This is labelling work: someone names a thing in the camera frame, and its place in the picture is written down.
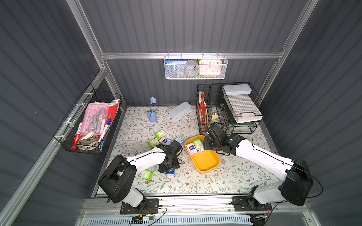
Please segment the green white tissue pack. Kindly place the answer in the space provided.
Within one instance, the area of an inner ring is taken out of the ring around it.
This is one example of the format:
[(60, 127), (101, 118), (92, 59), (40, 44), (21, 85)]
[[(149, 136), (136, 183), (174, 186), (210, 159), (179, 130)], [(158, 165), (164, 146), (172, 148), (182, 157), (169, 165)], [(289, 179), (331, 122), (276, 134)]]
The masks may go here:
[(193, 140), (193, 144), (195, 146), (195, 148), (199, 151), (202, 152), (204, 151), (204, 146), (203, 146), (203, 142), (200, 138), (196, 138)]

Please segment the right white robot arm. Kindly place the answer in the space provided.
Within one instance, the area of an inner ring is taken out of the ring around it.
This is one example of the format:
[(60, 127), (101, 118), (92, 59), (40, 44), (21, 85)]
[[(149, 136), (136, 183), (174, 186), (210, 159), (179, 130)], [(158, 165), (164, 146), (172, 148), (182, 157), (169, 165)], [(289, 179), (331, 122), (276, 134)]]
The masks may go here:
[(204, 147), (252, 161), (279, 179), (273, 184), (254, 186), (251, 189), (247, 195), (247, 204), (252, 209), (270, 202), (283, 201), (303, 206), (314, 184), (306, 161), (292, 160), (263, 150), (239, 134), (228, 136), (214, 123), (206, 129)]

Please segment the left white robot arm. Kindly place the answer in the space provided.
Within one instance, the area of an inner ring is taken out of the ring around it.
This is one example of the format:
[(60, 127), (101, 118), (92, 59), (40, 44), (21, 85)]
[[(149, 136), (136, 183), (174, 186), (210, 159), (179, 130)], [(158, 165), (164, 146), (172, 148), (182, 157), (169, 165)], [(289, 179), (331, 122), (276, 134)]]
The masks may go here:
[(178, 156), (181, 152), (181, 144), (173, 141), (169, 145), (158, 144), (150, 151), (136, 156), (126, 158), (120, 154), (104, 170), (98, 185), (108, 196), (108, 202), (124, 202), (142, 211), (146, 207), (147, 198), (141, 191), (132, 187), (135, 177), (155, 165), (158, 165), (160, 173), (178, 169)]

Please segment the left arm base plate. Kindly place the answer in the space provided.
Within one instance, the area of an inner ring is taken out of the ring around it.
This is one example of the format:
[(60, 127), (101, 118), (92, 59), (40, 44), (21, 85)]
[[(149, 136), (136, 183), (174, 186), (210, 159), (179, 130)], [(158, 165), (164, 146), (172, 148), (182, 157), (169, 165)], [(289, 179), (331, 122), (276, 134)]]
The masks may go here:
[(128, 203), (122, 202), (120, 214), (121, 215), (156, 214), (156, 213), (158, 213), (158, 208), (159, 208), (159, 199), (144, 199), (136, 207), (133, 207)]

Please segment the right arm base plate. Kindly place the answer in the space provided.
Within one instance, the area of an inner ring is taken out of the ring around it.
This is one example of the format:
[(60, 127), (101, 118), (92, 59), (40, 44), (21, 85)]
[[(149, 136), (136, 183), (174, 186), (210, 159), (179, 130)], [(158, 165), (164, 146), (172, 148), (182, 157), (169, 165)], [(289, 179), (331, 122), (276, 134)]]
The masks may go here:
[(271, 211), (272, 206), (270, 203), (260, 204), (254, 198), (247, 198), (246, 196), (233, 196), (231, 205), (236, 212), (241, 211)]

